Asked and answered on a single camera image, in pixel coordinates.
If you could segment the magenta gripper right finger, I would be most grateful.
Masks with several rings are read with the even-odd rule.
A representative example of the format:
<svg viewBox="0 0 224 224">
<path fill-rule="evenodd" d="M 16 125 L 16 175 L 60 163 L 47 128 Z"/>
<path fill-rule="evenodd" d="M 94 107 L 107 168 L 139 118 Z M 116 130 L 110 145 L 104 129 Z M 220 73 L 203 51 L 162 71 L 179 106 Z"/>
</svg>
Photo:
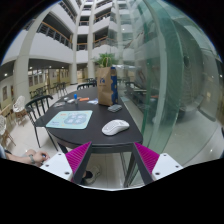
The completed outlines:
<svg viewBox="0 0 224 224">
<path fill-rule="evenodd" d="M 182 166 L 167 153 L 158 154 L 139 143 L 133 144 L 133 154 L 145 184 L 182 169 Z"/>
</svg>

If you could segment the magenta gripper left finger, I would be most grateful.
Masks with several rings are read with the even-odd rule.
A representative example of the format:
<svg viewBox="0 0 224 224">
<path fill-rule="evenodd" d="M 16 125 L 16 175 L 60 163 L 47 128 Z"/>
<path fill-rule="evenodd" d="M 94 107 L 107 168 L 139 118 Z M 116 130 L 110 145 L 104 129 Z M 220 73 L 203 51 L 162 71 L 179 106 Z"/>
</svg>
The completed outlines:
<svg viewBox="0 0 224 224">
<path fill-rule="evenodd" d="M 66 154 L 62 152 L 55 154 L 41 166 L 41 169 L 80 184 L 91 153 L 92 143 L 87 142 Z"/>
</svg>

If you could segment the person's bare forearm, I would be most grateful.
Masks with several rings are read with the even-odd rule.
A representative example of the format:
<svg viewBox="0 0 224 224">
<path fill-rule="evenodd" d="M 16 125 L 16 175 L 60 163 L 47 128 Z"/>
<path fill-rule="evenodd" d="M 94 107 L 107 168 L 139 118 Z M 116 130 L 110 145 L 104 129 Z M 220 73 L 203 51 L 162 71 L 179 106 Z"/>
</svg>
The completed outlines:
<svg viewBox="0 0 224 224">
<path fill-rule="evenodd" d="M 33 159 L 33 155 L 30 153 L 26 153 L 24 156 L 16 156 L 11 153 L 5 153 L 6 158 L 11 161 L 20 162 L 24 164 L 34 164 L 35 161 Z"/>
</svg>

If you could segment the person's hand with wristband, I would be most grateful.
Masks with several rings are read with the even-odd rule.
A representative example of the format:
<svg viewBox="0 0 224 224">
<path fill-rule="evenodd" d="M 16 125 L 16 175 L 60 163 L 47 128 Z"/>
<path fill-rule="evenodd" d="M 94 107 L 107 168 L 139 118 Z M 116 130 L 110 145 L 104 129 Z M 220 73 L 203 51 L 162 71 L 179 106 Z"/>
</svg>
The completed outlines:
<svg viewBox="0 0 224 224">
<path fill-rule="evenodd" d="M 47 161 L 50 156 L 47 152 L 38 151 L 34 154 L 29 154 L 29 158 L 31 159 L 31 163 L 33 165 L 36 165 L 37 167 L 40 167 L 43 165 L 45 161 Z"/>
</svg>

